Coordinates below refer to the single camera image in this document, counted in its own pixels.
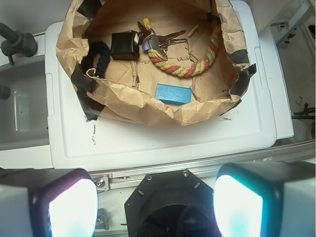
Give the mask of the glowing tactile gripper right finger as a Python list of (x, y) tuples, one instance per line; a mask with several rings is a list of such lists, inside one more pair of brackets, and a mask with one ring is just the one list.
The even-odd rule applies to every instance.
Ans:
[(224, 237), (314, 237), (316, 166), (306, 161), (226, 163), (214, 184)]

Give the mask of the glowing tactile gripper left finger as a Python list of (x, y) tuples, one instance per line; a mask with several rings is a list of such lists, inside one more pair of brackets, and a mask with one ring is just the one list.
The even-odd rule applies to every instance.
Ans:
[(0, 170), (2, 237), (91, 237), (96, 185), (82, 169)]

